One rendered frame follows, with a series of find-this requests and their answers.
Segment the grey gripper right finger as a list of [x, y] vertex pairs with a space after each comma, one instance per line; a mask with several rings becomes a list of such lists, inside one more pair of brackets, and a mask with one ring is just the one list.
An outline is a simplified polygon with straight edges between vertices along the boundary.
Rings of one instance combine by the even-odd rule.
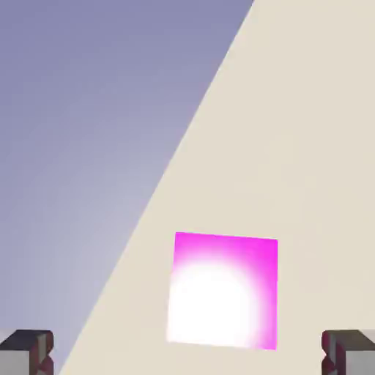
[[375, 329], [325, 330], [322, 375], [375, 375]]

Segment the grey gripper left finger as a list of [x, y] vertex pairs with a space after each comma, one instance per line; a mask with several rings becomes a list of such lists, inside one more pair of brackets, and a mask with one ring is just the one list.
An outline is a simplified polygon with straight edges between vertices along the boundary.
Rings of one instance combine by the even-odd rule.
[[54, 375], [50, 330], [16, 330], [0, 343], [0, 375]]

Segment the small magenta cube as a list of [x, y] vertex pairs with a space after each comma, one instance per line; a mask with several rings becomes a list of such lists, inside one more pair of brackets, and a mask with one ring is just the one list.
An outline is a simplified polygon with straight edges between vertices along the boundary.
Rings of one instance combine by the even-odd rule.
[[274, 350], [277, 300], [277, 240], [176, 233], [167, 341]]

